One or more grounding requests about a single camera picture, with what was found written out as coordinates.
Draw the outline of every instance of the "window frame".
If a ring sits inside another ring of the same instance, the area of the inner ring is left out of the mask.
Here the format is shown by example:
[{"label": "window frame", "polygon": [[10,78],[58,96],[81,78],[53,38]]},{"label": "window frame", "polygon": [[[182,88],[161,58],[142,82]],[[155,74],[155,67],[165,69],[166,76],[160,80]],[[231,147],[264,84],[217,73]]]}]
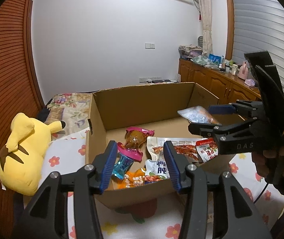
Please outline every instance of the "window frame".
[{"label": "window frame", "polygon": [[231,60],[233,56],[234,47],[234,29],[235,29],[235,17],[234,17],[234,0],[227,1],[227,14],[228,14],[228,26],[227,26],[227,44],[225,58]]}]

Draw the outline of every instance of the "orange snack bag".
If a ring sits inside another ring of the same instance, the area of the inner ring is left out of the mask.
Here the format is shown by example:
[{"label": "orange snack bag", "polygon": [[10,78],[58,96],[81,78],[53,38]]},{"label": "orange snack bag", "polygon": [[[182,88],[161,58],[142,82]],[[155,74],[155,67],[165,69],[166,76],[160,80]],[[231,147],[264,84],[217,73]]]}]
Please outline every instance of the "orange snack bag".
[{"label": "orange snack bag", "polygon": [[145,173],[139,169],[136,172],[126,172],[124,174],[124,179],[116,180],[116,183],[118,184],[117,190],[119,189],[125,189],[125,188],[133,188],[137,186],[143,186],[144,185],[144,177]]}]

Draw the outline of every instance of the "curtain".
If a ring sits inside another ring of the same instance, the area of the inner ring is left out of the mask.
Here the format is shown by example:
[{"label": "curtain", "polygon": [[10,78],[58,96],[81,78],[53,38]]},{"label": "curtain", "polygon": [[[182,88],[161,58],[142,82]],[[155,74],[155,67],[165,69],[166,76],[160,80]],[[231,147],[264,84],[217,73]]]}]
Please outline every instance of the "curtain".
[{"label": "curtain", "polygon": [[203,22],[203,54],[213,54],[212,44],[212,0],[198,0]]}]

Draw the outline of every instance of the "clear plastic bag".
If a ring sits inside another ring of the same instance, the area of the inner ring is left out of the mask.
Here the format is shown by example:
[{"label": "clear plastic bag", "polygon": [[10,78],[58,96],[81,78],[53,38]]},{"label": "clear plastic bag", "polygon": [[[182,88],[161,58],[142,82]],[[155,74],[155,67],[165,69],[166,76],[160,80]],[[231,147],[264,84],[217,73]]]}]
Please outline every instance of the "clear plastic bag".
[{"label": "clear plastic bag", "polygon": [[202,106],[187,108],[181,111],[177,111],[177,113],[192,123],[220,124]]}]

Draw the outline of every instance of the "yellow plush toy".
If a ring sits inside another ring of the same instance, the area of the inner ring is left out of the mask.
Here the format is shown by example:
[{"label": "yellow plush toy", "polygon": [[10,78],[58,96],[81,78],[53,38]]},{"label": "yellow plush toy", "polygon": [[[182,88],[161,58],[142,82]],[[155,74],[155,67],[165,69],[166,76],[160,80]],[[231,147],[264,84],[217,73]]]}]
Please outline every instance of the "yellow plush toy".
[{"label": "yellow plush toy", "polygon": [[46,125],[18,113],[11,122],[8,141],[0,150],[0,181],[4,186],[23,195],[34,195],[51,134],[64,127],[63,121]]}]

